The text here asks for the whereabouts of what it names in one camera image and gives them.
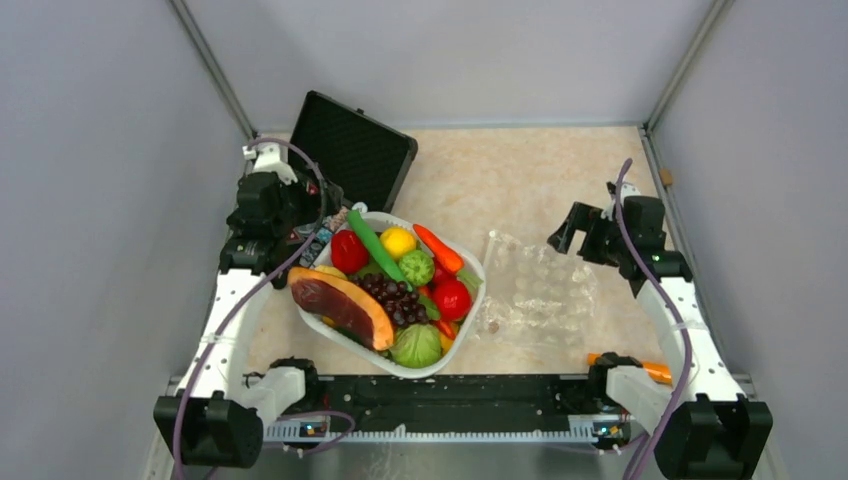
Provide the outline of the clear zip top bag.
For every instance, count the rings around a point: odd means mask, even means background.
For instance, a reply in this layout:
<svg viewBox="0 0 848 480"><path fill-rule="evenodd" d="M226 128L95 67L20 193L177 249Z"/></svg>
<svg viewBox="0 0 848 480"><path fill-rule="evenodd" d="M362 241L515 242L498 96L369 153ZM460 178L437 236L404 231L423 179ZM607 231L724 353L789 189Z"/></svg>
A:
<svg viewBox="0 0 848 480"><path fill-rule="evenodd" d="M486 273L475 337L526 349L577 348L596 313L598 280L576 258L546 244L489 232Z"/></svg>

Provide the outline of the green toy cucumber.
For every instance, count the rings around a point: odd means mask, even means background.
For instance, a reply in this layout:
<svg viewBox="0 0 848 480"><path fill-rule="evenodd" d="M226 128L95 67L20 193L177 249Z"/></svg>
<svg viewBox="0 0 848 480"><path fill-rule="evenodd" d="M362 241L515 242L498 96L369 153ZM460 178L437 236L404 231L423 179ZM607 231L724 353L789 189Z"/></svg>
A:
<svg viewBox="0 0 848 480"><path fill-rule="evenodd" d="M407 291L414 289L411 282L404 276L397 262L383 247L377 234L365 222L359 211L350 210L347 213L347 223L365 246L371 257L385 271L385 273L397 282L403 282Z"/></svg>

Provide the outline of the yellow toy lemon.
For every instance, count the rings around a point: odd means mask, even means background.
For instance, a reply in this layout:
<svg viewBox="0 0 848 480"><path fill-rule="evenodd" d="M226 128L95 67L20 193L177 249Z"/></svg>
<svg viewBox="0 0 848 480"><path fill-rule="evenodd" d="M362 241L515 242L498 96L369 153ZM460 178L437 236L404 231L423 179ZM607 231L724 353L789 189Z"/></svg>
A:
<svg viewBox="0 0 848 480"><path fill-rule="evenodd" d="M386 252L395 261L418 248L418 240L414 234L397 226L383 231L379 235L379 240Z"/></svg>

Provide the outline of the orange toy carrot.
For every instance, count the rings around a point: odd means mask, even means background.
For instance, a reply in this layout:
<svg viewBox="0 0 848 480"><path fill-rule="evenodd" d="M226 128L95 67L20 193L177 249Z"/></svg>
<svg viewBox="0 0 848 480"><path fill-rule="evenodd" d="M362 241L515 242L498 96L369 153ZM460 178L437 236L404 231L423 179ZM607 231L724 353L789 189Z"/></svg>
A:
<svg viewBox="0 0 848 480"><path fill-rule="evenodd" d="M428 228L420 224L414 224L413 230L421 242L433 253L435 259L442 267L454 275L459 274L465 266L464 259L461 255L444 243Z"/></svg>

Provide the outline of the small green toy cabbage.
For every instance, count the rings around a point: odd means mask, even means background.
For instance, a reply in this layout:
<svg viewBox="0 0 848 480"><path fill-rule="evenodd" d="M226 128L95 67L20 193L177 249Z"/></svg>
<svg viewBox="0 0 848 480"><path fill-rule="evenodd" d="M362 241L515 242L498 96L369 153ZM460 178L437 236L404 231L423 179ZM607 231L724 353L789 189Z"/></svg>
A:
<svg viewBox="0 0 848 480"><path fill-rule="evenodd" d="M427 285L435 274L433 258L421 250L412 250L402 256L398 267L408 283L414 287Z"/></svg>

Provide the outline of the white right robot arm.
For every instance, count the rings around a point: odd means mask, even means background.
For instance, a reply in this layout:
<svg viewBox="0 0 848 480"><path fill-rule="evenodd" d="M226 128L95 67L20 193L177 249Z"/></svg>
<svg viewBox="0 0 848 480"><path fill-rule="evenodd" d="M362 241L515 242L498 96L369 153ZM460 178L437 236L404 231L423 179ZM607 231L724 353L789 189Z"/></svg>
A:
<svg viewBox="0 0 848 480"><path fill-rule="evenodd" d="M576 202L549 237L558 253L576 232L578 256L615 268L651 318L671 379L646 363L608 352L589 367L586 397L600 412L623 408L647 438L628 478L652 460L667 479L751 479L773 427L766 403L751 399L718 352L683 254L666 247L665 207L629 183L607 185L606 208Z"/></svg>

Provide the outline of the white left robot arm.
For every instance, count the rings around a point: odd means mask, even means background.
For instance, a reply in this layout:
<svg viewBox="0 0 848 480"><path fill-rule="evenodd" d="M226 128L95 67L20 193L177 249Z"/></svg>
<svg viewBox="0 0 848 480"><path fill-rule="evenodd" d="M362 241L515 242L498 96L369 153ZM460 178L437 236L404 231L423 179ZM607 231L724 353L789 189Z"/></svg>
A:
<svg viewBox="0 0 848 480"><path fill-rule="evenodd" d="M319 209L308 236L293 252L288 234L274 224L286 221L297 208L283 205L288 187L301 178L280 159L285 147L299 156L316 177ZM182 479L185 466L249 468L261 450L266 426L291 407L308 413L319 404L320 386L297 366L277 366L255 384L243 379L250 341L270 292L284 284L293 268L316 240L328 215L330 191L318 165L300 148L282 139L252 140L244 148L253 162L245 186L263 184L272 190L272 202L263 213L249 215L245 225L232 226L221 252L216 291L198 350L186 375L172 395L161 396L154 420L174 459L173 476Z"/></svg>

